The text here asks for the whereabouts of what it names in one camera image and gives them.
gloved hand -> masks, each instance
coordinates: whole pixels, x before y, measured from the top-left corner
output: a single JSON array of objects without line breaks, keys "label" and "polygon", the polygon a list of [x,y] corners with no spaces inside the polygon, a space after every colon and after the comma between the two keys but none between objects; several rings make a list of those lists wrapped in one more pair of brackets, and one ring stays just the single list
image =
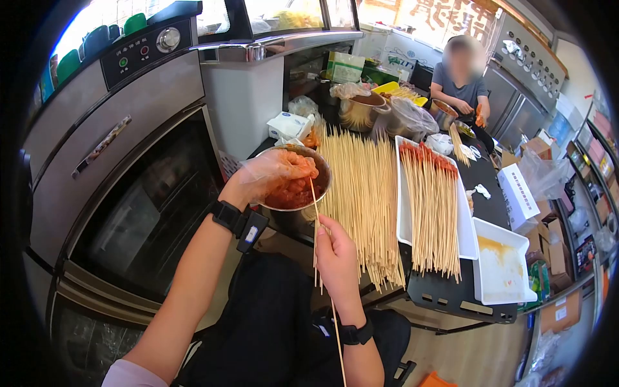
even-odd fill
[{"label": "gloved hand", "polygon": [[243,185],[249,202],[264,199],[290,180],[318,176],[314,159],[285,149],[272,149],[242,164],[233,178]]}]

person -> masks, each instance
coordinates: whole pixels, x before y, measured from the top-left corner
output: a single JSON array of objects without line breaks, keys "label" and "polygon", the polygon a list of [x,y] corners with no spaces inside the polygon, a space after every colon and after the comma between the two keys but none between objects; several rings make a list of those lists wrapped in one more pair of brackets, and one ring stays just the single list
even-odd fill
[{"label": "person", "polygon": [[[219,201],[243,211],[282,180],[309,175],[307,168],[281,160],[273,153],[277,151],[237,171]],[[316,233],[317,267],[339,322],[360,329],[369,318],[374,327],[364,344],[342,346],[347,385],[388,386],[408,346],[410,323],[393,310],[364,313],[355,243],[336,220],[324,215],[319,220],[323,226]],[[220,319],[206,329],[201,345],[179,372],[211,303],[231,239],[231,231],[215,223],[212,214],[204,219],[159,311],[136,346],[110,367],[103,386],[343,385],[332,311],[310,311],[312,278],[281,254],[257,251],[242,256]]]},{"label": "person", "polygon": [[458,120],[469,125],[486,145],[488,153],[494,149],[492,137],[476,123],[488,121],[490,102],[483,77],[475,70],[475,46],[478,41],[466,35],[449,39],[443,61],[436,64],[430,84],[430,96],[452,106]]}]

white tray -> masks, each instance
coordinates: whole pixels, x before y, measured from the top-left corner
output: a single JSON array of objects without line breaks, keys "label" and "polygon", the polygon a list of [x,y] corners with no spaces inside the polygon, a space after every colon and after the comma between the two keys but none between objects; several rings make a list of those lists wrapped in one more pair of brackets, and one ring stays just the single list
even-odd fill
[{"label": "white tray", "polygon": [[475,299],[484,305],[537,301],[537,293],[529,288],[529,240],[485,220],[473,218],[473,223],[478,236],[508,246],[501,251],[479,246],[480,257],[473,262]]},{"label": "white tray", "polygon": [[[397,157],[397,224],[396,234],[397,240],[406,243],[409,246],[413,246],[410,237],[412,235],[412,225],[410,219],[410,199],[409,189],[406,183],[402,184],[406,179],[404,173],[404,166],[400,161],[400,145],[403,142],[408,142],[413,146],[418,146],[414,141],[405,139],[402,136],[396,136],[396,157]],[[449,157],[445,157],[451,162],[456,169],[458,168],[455,161]],[[466,192],[464,191],[464,185],[462,184],[462,178],[460,177],[460,171],[458,171],[458,180],[456,182],[456,195],[457,195],[457,239],[458,239],[458,256],[463,259],[478,259],[479,247],[477,245],[477,235],[475,234],[475,227],[473,226],[473,220],[470,216],[469,202],[466,199]]]}]

forearm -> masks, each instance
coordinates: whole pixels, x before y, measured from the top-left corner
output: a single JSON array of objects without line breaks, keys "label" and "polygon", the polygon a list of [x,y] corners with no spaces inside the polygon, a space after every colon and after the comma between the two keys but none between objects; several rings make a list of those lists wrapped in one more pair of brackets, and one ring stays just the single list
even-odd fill
[{"label": "forearm", "polygon": [[[361,299],[351,302],[338,310],[342,325],[354,325],[361,328],[366,324]],[[384,370],[374,338],[365,344],[344,346],[344,370],[349,387],[382,386]]]},{"label": "forearm", "polygon": [[[247,205],[238,185],[224,187],[220,201],[241,211]],[[176,376],[198,322],[209,308],[232,233],[209,214],[185,249],[170,291],[148,328],[125,357],[166,383]]]},{"label": "forearm", "polygon": [[432,98],[436,98],[437,100],[443,101],[444,103],[447,103],[448,105],[454,106],[458,103],[459,99],[456,97],[450,97],[449,95],[443,93],[442,91],[439,90],[432,90],[431,91],[431,96]]}]

